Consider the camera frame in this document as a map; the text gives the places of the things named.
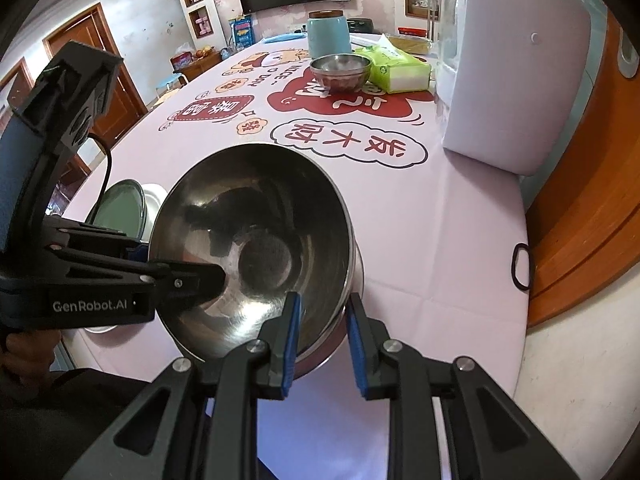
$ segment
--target human hand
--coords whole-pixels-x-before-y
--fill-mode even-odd
[[[20,377],[25,386],[42,386],[55,360],[53,349],[60,342],[60,330],[37,330],[9,334],[0,365]]]

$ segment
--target blue canister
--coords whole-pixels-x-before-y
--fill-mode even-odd
[[[306,33],[312,59],[352,52],[347,18],[341,10],[310,12]]]

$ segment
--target silver bolt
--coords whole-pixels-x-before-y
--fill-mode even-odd
[[[267,349],[267,343],[260,339],[252,339],[246,344],[246,349],[252,354],[262,353]]]
[[[172,368],[176,372],[186,372],[189,368],[191,368],[191,361],[189,361],[186,357],[178,357],[174,364],[172,364]]]
[[[471,357],[459,357],[456,359],[456,366],[461,372],[470,372],[476,367],[476,362]]]
[[[396,339],[387,339],[382,343],[382,348],[390,354],[396,354],[402,350],[402,343]]]

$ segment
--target large stainless steel bowl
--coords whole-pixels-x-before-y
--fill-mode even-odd
[[[358,54],[322,56],[311,62],[311,72],[329,93],[357,92],[369,79],[371,62]]]
[[[251,143],[191,168],[162,204],[149,257],[219,264],[216,300],[159,311],[181,350],[206,360],[255,338],[280,314],[289,290],[302,295],[296,376],[339,322],[351,291],[356,249],[340,193],[305,155]]]

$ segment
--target green tissue pack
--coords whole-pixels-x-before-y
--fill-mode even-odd
[[[377,44],[358,48],[354,54],[371,60],[369,81],[388,94],[429,89],[431,65],[394,47],[384,35]]]

